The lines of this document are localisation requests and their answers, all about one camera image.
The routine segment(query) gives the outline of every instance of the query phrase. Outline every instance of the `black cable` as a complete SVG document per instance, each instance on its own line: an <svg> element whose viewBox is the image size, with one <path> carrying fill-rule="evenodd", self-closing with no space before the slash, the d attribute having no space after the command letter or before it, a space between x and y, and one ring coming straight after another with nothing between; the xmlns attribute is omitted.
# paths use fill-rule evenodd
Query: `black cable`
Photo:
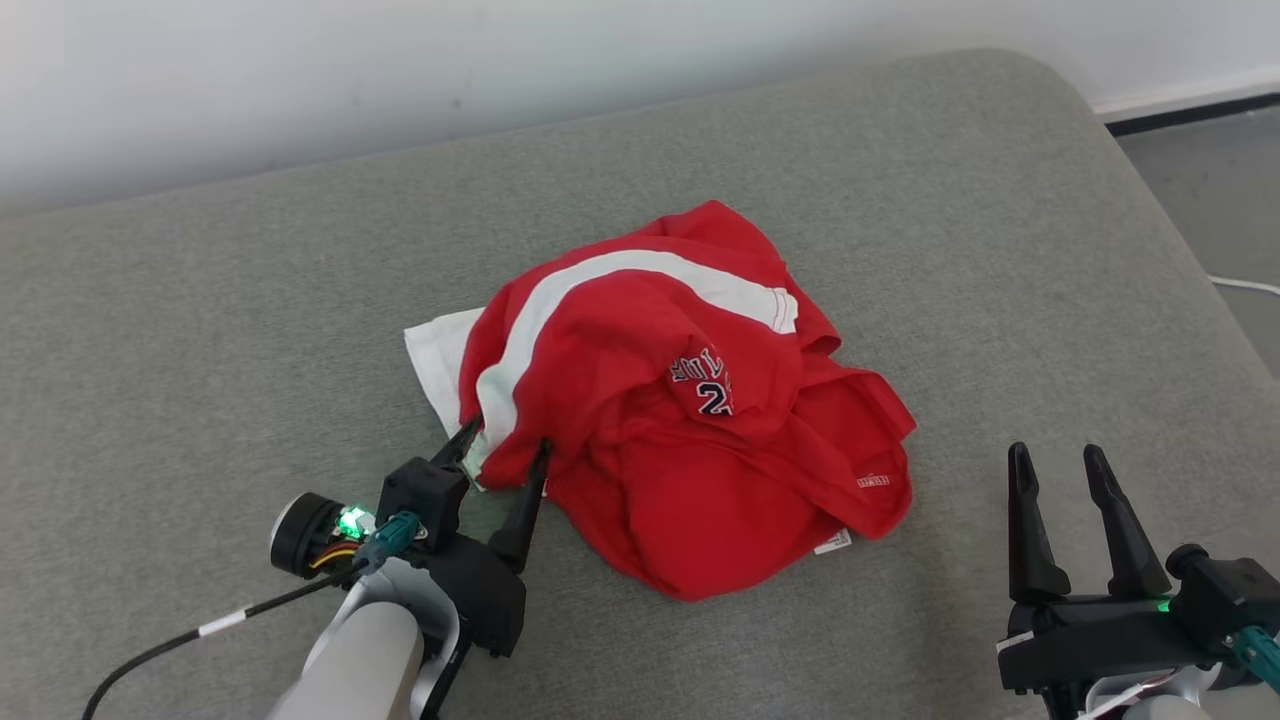
<svg viewBox="0 0 1280 720"><path fill-rule="evenodd" d="M266 612L268 610L274 610L274 609L276 609L276 607L279 607L282 605L285 605L288 602L293 602L294 600L298 600L301 597L306 597L306 596L308 596L308 594L311 594L314 592L323 591L325 588L342 584L342 583L349 580L351 578L356 577L356 574L360 573L360 570L365 566L366 562L367 561L365 561L365 560L358 560L358 561L353 562L349 569L347 569L347 570L344 570L342 573L335 573L335 574L325 578L323 580L316 580L314 583L302 585L301 588L298 588L296 591L287 592L287 593L284 593L282 596L273 597L271 600L268 600L266 602L260 602L260 603L257 603L257 605L255 605L252 607L248 607L248 609L244 610L244 619L248 620L250 618L252 618L255 615L261 615L261 614ZM106 679L104 679L102 683L97 685L97 689L93 691L93 694L88 698L88 703L84 706L84 715L81 716L81 720L92 720L93 714L97 712L99 703L101 703L102 702L102 697L106 696L106 691L111 689L111 685L114 685L116 680L119 680L120 678L123 678L124 675L127 675L134 667L137 667L138 665L142 665L143 662L146 662L146 661L148 661L151 659L160 657L161 655L169 652L170 650L182 647L182 646L189 643L191 641L201 638L201 637L204 637L204 635L201 635L200 628L196 628L193 630L187 630L186 633L183 633L183 634L180 634L180 635L178 635L178 637L175 637L173 639L165 641L165 642L163 642L163 643L152 647L151 650L148 650L148 651L138 655L137 657L129 660L124 665L120 665L115 670L111 670L111 674L108 675Z"/></svg>

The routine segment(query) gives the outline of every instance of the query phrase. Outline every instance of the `green led light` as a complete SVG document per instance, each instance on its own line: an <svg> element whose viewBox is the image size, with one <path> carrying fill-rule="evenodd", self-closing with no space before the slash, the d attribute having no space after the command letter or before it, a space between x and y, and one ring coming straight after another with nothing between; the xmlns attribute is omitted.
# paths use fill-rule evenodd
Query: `green led light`
<svg viewBox="0 0 1280 720"><path fill-rule="evenodd" d="M355 539L365 537L365 529L361 527L361 519L366 518L369 512L365 512L360 507L351 506L342 512L338 518L338 532Z"/></svg>

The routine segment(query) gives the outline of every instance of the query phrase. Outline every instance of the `gray cushion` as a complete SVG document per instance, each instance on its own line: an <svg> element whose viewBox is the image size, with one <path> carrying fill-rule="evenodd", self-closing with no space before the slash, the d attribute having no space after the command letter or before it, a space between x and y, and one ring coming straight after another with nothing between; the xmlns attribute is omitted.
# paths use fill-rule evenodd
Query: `gray cushion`
<svg viewBox="0 0 1280 720"><path fill-rule="evenodd" d="M696 605L548 509L516 656L474 653L447 717L1039 717L993 648L1014 439L1078 591L1110 574L1087 442L1161 553L1280 569L1268 373L1079 96L974 51L0 225L0 716L76 715L140 650L296 587L266 559L284 503L370 503L443 439L402 328L708 199L913 410L915 507ZM338 601L154 661L100 717L261 716Z"/></svg>

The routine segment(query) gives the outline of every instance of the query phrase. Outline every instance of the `white wall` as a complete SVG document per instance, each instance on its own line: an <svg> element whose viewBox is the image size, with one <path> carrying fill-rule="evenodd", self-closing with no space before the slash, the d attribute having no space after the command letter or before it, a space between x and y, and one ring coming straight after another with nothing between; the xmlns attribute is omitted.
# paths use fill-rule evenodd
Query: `white wall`
<svg viewBox="0 0 1280 720"><path fill-rule="evenodd" d="M0 0L0 214L996 46L1105 119L1280 90L1276 0Z"/></svg>

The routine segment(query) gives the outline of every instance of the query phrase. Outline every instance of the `white cable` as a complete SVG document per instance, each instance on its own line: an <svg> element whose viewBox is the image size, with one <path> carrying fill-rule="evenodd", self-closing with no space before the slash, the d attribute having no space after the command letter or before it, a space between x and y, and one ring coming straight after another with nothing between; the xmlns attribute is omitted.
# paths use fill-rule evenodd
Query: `white cable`
<svg viewBox="0 0 1280 720"><path fill-rule="evenodd" d="M1208 277L1208 282L1211 282L1213 284L1220 284L1220 286L1224 286L1224 287L1240 287L1240 288L1244 288L1244 290L1258 290L1258 291L1262 291L1262 292L1270 292L1271 295L1275 295L1275 296L1280 297L1280 287L1276 287L1274 284L1256 283L1253 281L1233 281L1231 278L1220 278L1217 275L1210 275Z"/></svg>

